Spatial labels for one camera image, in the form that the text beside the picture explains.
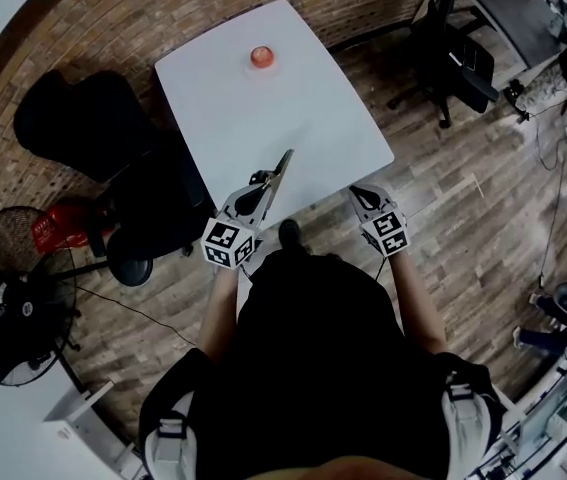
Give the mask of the black mesh office chair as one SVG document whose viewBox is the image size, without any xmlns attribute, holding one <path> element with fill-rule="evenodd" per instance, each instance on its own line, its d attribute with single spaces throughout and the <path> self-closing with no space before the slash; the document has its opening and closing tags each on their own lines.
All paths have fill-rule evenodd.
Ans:
<svg viewBox="0 0 567 480">
<path fill-rule="evenodd" d="M 449 23 L 455 0 L 429 0 L 425 15 L 410 25 L 405 53 L 416 73 L 416 84 L 387 103 L 390 109 L 421 92 L 437 105 L 443 118 L 439 127 L 451 126 L 448 98 L 456 97 L 472 110 L 483 113 L 499 92 L 492 86 L 494 57 L 470 34 L 489 22 L 477 7 L 470 8 L 474 20 L 460 28 Z M 465 44 L 477 49 L 476 71 L 463 67 Z"/>
</svg>

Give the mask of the person's right forearm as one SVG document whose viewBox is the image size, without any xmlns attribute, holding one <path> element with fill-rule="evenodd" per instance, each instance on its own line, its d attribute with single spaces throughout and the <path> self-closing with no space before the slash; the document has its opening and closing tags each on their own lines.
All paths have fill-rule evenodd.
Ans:
<svg viewBox="0 0 567 480">
<path fill-rule="evenodd" d="M 404 334 L 432 354 L 448 350 L 445 325 L 407 250 L 389 257 Z"/>
</svg>

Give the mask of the red crate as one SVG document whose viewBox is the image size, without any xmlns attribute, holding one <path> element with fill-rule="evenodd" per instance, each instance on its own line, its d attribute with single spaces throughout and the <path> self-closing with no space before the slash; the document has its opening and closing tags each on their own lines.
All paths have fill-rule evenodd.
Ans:
<svg viewBox="0 0 567 480">
<path fill-rule="evenodd" d="M 36 250 L 48 254 L 61 249 L 90 247 L 95 257 L 106 255 L 106 238 L 115 230 L 108 210 L 87 199 L 62 199 L 31 226 Z"/>
</svg>

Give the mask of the black floor fan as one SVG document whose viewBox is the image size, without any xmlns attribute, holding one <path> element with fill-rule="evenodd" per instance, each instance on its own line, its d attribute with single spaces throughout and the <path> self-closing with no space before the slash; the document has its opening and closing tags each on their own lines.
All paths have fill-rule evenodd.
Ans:
<svg viewBox="0 0 567 480">
<path fill-rule="evenodd" d="M 150 277 L 150 260 L 129 259 L 115 248 L 105 260 L 76 266 L 71 249 L 41 254 L 34 245 L 31 226 L 44 212 L 26 206 L 0 210 L 0 318 L 23 325 L 28 360 L 17 366 L 0 385 L 30 384 L 47 373 L 71 341 L 76 307 L 77 279 L 107 269 L 123 285 L 136 287 Z"/>
</svg>

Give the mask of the person's black clothing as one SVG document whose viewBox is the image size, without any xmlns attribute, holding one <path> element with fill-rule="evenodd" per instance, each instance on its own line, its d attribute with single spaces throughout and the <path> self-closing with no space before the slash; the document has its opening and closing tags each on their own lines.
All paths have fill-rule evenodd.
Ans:
<svg viewBox="0 0 567 480">
<path fill-rule="evenodd" d="M 190 349 L 143 403 L 151 480 L 250 480 L 336 460 L 356 477 L 464 480 L 504 410 L 489 371 L 403 331 L 370 275 L 302 247 L 269 254 L 219 363 Z"/>
</svg>

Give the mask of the person's left forearm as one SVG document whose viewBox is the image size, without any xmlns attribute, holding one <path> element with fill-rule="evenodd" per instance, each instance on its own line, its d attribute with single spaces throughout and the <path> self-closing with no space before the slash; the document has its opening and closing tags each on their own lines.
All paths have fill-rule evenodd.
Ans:
<svg viewBox="0 0 567 480">
<path fill-rule="evenodd" d="M 202 320 L 197 347 L 214 363 L 229 350 L 237 327 L 239 273 L 219 269 Z"/>
</svg>

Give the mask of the white table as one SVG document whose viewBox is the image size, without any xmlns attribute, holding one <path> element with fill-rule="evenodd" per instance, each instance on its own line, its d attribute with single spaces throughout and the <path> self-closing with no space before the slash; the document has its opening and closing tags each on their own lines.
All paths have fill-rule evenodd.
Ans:
<svg viewBox="0 0 567 480">
<path fill-rule="evenodd" d="M 273 77 L 249 77 L 268 46 Z M 393 153 L 343 71 L 299 13 L 276 0 L 176 48 L 155 70 L 216 204 L 259 170 L 291 159 L 266 226 L 389 165 Z"/>
</svg>

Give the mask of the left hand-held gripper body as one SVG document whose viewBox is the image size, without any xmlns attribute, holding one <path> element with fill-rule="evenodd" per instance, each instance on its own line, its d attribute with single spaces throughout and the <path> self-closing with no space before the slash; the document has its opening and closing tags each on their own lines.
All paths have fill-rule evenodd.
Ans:
<svg viewBox="0 0 567 480">
<path fill-rule="evenodd" d="M 263 216 L 258 216 L 243 222 L 231 218 L 225 212 L 211 217 L 201 236 L 204 259 L 215 266 L 236 270 L 260 246 L 263 220 Z"/>
</svg>

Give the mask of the red apple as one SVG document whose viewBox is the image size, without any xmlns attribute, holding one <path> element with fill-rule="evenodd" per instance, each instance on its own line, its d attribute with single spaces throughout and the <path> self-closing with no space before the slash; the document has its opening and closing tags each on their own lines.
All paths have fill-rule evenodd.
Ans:
<svg viewBox="0 0 567 480">
<path fill-rule="evenodd" d="M 258 46 L 250 53 L 250 63 L 255 69 L 267 69 L 273 65 L 274 52 L 268 46 Z"/>
</svg>

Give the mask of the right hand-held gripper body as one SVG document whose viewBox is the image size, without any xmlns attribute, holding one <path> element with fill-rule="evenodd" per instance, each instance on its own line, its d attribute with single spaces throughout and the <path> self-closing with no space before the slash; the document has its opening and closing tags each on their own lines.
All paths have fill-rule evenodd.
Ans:
<svg viewBox="0 0 567 480">
<path fill-rule="evenodd" d="M 360 230 L 363 237 L 383 257 L 390 257 L 409 246 L 407 220 L 393 202 L 363 213 Z"/>
</svg>

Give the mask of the white cabinet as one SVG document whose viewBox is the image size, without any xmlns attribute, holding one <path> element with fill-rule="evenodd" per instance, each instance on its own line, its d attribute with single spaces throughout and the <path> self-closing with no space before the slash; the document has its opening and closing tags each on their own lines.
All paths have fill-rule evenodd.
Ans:
<svg viewBox="0 0 567 480">
<path fill-rule="evenodd" d="M 107 381 L 98 391 L 70 392 L 42 422 L 42 429 L 67 459 L 80 480 L 129 480 L 126 468 L 137 462 L 132 443 L 125 443 L 96 412 L 94 406 L 112 388 Z"/>
</svg>

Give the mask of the person's left shoe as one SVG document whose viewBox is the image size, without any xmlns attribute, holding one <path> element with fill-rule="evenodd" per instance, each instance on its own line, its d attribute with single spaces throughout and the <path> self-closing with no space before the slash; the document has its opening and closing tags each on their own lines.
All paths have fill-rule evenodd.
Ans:
<svg viewBox="0 0 567 480">
<path fill-rule="evenodd" d="M 301 229 L 293 219 L 283 220 L 278 228 L 278 240 L 282 249 L 302 246 Z"/>
</svg>

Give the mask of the large black padded office chair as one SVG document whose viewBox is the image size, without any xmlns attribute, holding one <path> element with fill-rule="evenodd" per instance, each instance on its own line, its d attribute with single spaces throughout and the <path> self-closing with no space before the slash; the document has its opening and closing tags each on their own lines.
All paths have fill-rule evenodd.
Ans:
<svg viewBox="0 0 567 480">
<path fill-rule="evenodd" d="M 100 71 L 70 84 L 49 71 L 21 100 L 13 128 L 33 155 L 105 184 L 94 204 L 125 256 L 192 254 L 214 204 L 182 134 L 158 128 L 124 76 Z"/>
</svg>

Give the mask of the grey top desk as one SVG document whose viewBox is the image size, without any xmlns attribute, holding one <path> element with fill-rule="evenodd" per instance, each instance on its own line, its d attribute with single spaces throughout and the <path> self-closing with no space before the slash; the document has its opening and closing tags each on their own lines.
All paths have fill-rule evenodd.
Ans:
<svg viewBox="0 0 567 480">
<path fill-rule="evenodd" d="M 504 88 L 513 79 L 527 84 L 558 59 L 563 45 L 550 33 L 554 13 L 545 0 L 470 1 L 514 58 L 511 66 L 495 70 L 496 88 Z"/>
</svg>

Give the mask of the white frame workbench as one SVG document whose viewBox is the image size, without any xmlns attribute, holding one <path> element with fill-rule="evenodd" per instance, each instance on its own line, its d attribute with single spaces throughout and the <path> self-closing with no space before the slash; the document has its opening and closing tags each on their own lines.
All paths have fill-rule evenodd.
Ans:
<svg viewBox="0 0 567 480">
<path fill-rule="evenodd" d="M 498 440 L 473 480 L 543 480 L 567 455 L 567 347 L 552 369 L 507 408 Z"/>
</svg>

